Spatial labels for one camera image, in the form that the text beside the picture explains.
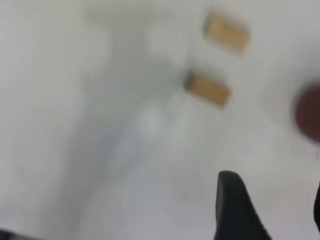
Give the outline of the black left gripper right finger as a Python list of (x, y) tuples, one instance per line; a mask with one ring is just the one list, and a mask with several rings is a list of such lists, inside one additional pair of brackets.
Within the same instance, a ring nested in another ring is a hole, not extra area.
[(314, 206), (313, 206), (313, 219), (317, 226), (320, 226), (320, 185), (318, 186)]

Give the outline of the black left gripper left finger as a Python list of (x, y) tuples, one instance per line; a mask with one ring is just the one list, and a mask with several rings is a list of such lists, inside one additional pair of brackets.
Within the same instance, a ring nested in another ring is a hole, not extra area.
[(215, 201), (215, 240), (270, 240), (242, 178), (220, 171)]

